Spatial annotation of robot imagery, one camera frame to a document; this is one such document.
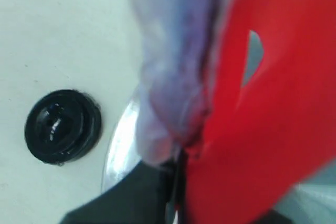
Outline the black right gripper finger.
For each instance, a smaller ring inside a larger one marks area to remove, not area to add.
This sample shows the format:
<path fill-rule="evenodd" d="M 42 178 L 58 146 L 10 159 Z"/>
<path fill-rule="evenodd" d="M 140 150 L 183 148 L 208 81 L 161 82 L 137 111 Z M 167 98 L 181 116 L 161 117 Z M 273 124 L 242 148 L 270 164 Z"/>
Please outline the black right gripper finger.
<path fill-rule="evenodd" d="M 120 182 L 61 223 L 173 223 L 177 165 L 139 162 Z"/>

